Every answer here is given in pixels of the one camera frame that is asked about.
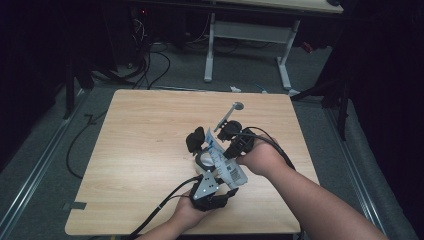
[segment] wooden surface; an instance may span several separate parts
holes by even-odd
[[[293,10],[305,10],[325,13],[342,13],[341,6],[334,7],[326,0],[216,0],[237,4],[248,4],[263,7],[288,8]]]
[[[194,157],[185,143],[187,135],[198,126],[213,131],[233,102],[242,102],[244,109],[234,111],[229,120],[266,130],[297,170],[318,183],[287,95],[118,90],[75,200],[87,206],[85,210],[71,211],[66,232],[119,235],[135,230],[172,190],[197,176]],[[187,234],[299,231],[298,222],[274,187],[242,168],[248,183],[225,208],[212,213]],[[167,220],[177,201],[168,202],[144,231]]]

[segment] person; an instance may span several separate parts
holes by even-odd
[[[271,182],[311,239],[387,239],[350,205],[291,169],[267,142],[255,139],[252,151],[236,161]],[[182,197],[168,221],[137,239],[176,239],[209,213],[194,209],[190,200]]]

